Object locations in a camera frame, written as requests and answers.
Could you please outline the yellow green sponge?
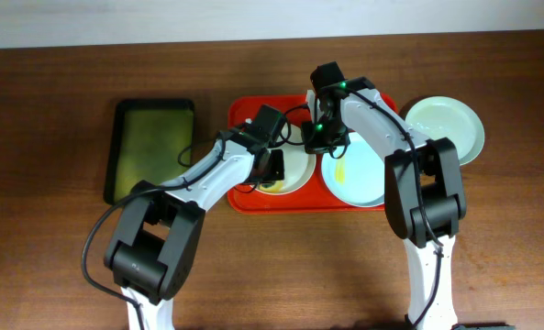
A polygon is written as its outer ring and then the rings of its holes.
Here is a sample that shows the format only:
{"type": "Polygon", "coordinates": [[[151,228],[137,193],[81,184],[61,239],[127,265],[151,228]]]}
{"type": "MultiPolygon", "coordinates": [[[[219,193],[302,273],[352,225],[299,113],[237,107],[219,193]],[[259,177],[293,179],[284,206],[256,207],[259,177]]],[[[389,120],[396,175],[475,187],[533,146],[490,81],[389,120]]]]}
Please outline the yellow green sponge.
{"type": "Polygon", "coordinates": [[[281,193],[283,188],[283,181],[265,182],[259,185],[259,190],[264,193],[281,193]]]}

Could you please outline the cream plate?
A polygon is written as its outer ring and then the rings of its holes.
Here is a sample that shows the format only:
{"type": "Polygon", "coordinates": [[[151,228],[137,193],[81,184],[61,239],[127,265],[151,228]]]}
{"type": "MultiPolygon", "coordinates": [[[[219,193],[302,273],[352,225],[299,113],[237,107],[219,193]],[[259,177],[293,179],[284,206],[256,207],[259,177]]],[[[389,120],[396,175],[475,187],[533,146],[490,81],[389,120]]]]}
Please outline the cream plate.
{"type": "Polygon", "coordinates": [[[296,146],[302,142],[301,129],[293,124],[290,125],[291,133],[289,143],[282,144],[279,149],[283,151],[284,179],[281,193],[266,193],[269,195],[282,195],[293,193],[302,188],[312,177],[316,167],[316,156],[305,152],[303,146],[296,146]]]}

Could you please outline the light blue plate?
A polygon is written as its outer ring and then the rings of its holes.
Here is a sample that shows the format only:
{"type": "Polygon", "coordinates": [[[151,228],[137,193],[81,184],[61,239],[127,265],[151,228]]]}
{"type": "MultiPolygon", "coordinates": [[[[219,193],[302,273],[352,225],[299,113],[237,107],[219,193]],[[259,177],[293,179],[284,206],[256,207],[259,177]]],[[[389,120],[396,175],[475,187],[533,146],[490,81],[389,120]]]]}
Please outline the light blue plate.
{"type": "Polygon", "coordinates": [[[350,144],[340,159],[322,157],[320,171],[328,190],[340,201],[370,208],[384,203],[384,163],[357,133],[349,133],[350,144]]]}

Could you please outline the pale green plate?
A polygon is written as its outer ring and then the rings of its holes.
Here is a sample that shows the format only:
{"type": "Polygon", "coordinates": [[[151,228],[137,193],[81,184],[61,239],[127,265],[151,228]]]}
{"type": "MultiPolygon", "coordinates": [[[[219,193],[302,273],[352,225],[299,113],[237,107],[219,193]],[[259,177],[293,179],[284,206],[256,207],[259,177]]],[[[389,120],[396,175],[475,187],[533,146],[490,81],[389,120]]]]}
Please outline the pale green plate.
{"type": "Polygon", "coordinates": [[[481,119],[457,99],[424,98],[411,106],[405,121],[434,140],[448,138],[456,147],[461,166],[475,160],[483,150],[485,132],[481,119]]]}

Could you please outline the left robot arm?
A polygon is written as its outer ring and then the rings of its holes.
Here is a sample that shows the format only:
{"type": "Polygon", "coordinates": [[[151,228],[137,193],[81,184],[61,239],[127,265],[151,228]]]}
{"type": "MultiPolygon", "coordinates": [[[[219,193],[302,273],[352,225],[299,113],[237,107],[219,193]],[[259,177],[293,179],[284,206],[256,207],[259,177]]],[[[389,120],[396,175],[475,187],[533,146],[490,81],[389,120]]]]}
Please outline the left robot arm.
{"type": "Polygon", "coordinates": [[[132,329],[171,329],[173,298],[194,263],[205,214],[240,184],[276,179],[283,164],[280,128],[233,127],[175,179],[141,181],[110,207],[121,212],[104,256],[128,305],[132,329]]]}

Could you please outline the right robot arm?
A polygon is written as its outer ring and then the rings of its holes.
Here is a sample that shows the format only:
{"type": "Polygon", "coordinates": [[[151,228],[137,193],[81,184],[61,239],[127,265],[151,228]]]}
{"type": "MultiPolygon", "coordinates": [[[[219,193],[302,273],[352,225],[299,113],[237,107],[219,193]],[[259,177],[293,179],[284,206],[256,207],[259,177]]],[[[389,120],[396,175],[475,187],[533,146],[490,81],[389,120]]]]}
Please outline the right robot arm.
{"type": "Polygon", "coordinates": [[[451,256],[466,215],[454,144],[412,130],[366,78],[313,78],[311,153],[347,146],[353,130],[384,163],[384,210],[402,239],[408,262],[412,329],[453,329],[458,324],[451,288],[451,256]]]}

